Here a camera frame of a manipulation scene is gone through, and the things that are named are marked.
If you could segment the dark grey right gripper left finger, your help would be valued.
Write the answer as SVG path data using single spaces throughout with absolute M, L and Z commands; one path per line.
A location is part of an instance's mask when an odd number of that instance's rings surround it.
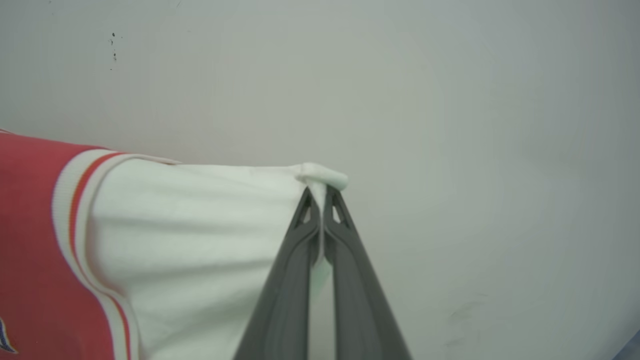
M 319 253 L 320 210 L 307 187 L 292 216 L 235 360 L 306 360 L 311 270 Z

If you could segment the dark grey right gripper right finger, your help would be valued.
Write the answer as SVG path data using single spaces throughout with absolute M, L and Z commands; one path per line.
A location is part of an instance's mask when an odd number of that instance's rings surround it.
M 409 348 L 340 191 L 327 187 L 325 256 L 333 268 L 335 357 L 409 360 Z

